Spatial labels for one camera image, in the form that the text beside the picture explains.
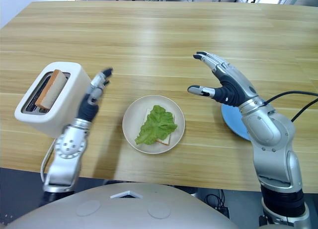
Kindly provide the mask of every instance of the lettuce leaf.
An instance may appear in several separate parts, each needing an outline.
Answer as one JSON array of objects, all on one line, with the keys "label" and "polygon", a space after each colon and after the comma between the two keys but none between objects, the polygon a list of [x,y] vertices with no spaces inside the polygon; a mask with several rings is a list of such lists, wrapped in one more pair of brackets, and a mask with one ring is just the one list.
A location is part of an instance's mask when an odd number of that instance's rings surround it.
[{"label": "lettuce leaf", "polygon": [[166,112],[161,106],[155,105],[147,116],[147,121],[140,128],[139,136],[135,139],[136,144],[151,145],[156,139],[164,140],[174,132],[177,125],[173,122],[171,112]]}]

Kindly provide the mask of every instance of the robot finger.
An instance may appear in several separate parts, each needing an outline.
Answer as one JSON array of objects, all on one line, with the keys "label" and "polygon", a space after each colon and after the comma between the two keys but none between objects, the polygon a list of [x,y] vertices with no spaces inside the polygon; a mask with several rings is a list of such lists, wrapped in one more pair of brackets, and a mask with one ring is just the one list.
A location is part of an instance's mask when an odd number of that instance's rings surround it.
[{"label": "robot finger", "polygon": [[199,85],[192,85],[188,87],[188,92],[199,95],[199,96],[207,96],[212,98],[215,94],[215,89],[206,87],[206,86],[199,86]]}]

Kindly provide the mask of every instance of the toast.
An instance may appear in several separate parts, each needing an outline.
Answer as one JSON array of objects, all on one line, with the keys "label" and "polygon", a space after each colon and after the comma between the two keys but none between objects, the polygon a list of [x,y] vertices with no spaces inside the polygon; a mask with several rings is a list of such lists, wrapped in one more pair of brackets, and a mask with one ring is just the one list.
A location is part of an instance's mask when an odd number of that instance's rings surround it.
[{"label": "toast", "polygon": [[50,110],[66,84],[66,77],[61,70],[55,69],[35,102],[35,105]]}]

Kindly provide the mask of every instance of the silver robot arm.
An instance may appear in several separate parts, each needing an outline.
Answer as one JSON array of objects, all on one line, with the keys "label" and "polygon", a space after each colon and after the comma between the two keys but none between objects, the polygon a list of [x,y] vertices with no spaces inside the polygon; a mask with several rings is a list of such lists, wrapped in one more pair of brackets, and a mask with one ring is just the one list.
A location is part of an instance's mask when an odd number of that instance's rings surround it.
[{"label": "silver robot arm", "polygon": [[57,138],[54,160],[43,185],[42,206],[74,193],[91,123],[98,113],[97,104],[111,74],[112,69],[106,69],[94,77],[79,106],[77,117]]},{"label": "silver robot arm", "polygon": [[188,92],[240,109],[253,145],[254,167],[268,221],[311,228],[299,162],[292,149],[294,124],[271,105],[265,105],[250,81],[227,61],[207,52],[197,52],[193,57],[212,69],[222,87],[192,85]]}]

